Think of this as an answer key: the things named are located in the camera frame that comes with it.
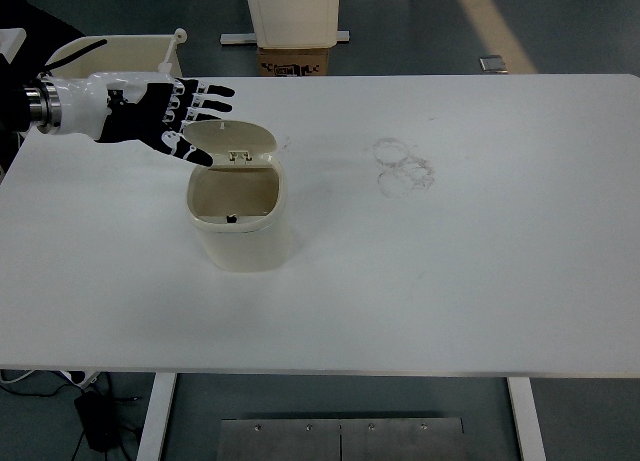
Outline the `robot hand black white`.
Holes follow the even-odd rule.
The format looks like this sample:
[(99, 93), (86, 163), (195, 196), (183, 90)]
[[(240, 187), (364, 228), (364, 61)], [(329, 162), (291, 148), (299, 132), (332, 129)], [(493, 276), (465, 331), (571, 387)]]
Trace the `robot hand black white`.
[(229, 100), (235, 95), (234, 89), (202, 78), (152, 72), (103, 72), (46, 81), (61, 103), (59, 134), (82, 133), (102, 144), (140, 141), (205, 167), (214, 164), (213, 157), (191, 144), (184, 128), (229, 113)]

